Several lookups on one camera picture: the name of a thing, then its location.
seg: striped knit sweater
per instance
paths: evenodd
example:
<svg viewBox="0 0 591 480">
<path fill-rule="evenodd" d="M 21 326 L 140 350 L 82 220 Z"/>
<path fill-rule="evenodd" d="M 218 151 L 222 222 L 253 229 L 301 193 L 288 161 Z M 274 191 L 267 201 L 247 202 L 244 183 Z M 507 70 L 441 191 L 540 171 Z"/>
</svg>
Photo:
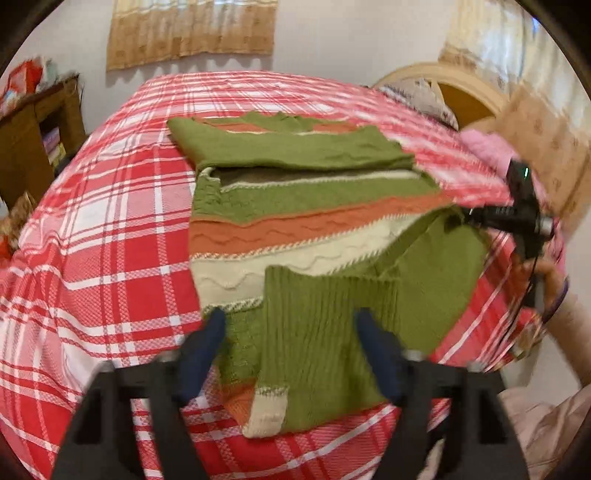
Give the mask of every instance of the striped knit sweater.
<svg viewBox="0 0 591 480">
<path fill-rule="evenodd" d="M 354 311 L 431 352 L 470 300 L 484 239 L 375 127 L 254 112 L 168 124 L 197 167 L 190 268 L 204 316 L 228 314 L 217 365 L 243 434 L 383 402 Z"/>
</svg>

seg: curtain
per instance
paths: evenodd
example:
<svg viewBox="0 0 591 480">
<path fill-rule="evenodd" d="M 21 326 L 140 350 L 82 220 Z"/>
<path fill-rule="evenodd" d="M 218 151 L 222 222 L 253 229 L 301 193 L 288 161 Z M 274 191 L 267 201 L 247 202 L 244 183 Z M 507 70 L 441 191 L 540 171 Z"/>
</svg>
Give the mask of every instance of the curtain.
<svg viewBox="0 0 591 480">
<path fill-rule="evenodd" d="M 528 161 L 572 235 L 591 204 L 591 100 L 556 42 L 514 0 L 458 0 L 440 62 L 509 96 L 494 130 Z"/>
<path fill-rule="evenodd" d="M 278 0 L 115 0 L 107 71 L 202 52 L 271 54 Z"/>
<path fill-rule="evenodd" d="M 536 24 L 513 0 L 457 0 L 439 61 L 478 74 L 512 94 L 523 74 Z"/>
</svg>

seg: plaid bed sheet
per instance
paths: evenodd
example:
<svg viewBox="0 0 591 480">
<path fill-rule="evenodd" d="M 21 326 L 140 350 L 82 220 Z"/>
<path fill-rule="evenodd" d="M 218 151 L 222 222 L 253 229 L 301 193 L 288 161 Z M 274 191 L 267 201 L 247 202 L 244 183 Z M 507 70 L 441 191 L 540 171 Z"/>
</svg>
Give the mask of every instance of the plaid bed sheet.
<svg viewBox="0 0 591 480">
<path fill-rule="evenodd" d="M 0 271 L 0 431 L 34 477 L 50 477 L 99 362 L 148 362 L 200 326 L 187 251 L 194 173 L 169 139 L 167 119 L 251 110 L 378 125 L 458 203 L 509 201 L 504 182 L 455 132 L 374 90 L 269 72 L 150 80 L 90 136 L 25 227 L 22 250 Z M 552 252 L 562 248 L 559 238 Z M 508 235 L 493 237 L 472 301 L 434 360 L 492 366 L 531 321 L 524 313 L 508 332 L 512 249 Z M 161 478 L 147 405 L 133 407 L 145 473 Z M 434 406 L 432 424 L 447 407 Z M 307 433 L 248 440 L 220 405 L 214 371 L 183 413 L 214 480 L 369 478 L 397 415 L 385 404 Z"/>
</svg>

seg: purple wristband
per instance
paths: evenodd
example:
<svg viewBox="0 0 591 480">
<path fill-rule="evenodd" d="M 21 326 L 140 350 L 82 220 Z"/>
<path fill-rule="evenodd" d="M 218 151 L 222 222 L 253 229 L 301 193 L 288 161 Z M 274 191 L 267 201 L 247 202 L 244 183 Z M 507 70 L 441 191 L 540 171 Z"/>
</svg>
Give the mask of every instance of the purple wristband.
<svg viewBox="0 0 591 480">
<path fill-rule="evenodd" d="M 566 294 L 569 292 L 569 286 L 570 286 L 570 280 L 568 277 L 566 277 L 564 279 L 564 287 L 562 288 L 562 292 L 560 293 L 558 298 L 554 301 L 552 306 L 548 310 L 546 310 L 544 312 L 544 314 L 542 315 L 542 323 L 549 322 L 550 319 L 556 313 L 556 311 L 560 308 L 560 306 L 562 305 L 562 302 L 564 302 L 564 299 L 566 298 Z"/>
</svg>

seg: wooden headboard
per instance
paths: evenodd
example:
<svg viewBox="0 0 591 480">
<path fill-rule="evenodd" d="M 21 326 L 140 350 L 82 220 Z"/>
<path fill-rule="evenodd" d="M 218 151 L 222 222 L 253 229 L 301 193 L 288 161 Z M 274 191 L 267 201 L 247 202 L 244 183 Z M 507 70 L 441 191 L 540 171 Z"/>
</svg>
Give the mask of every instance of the wooden headboard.
<svg viewBox="0 0 591 480">
<path fill-rule="evenodd" d="M 497 116 L 509 98 L 480 77 L 441 63 L 416 63 L 389 73 L 374 88 L 397 80 L 424 78 L 456 115 L 461 128 Z"/>
</svg>

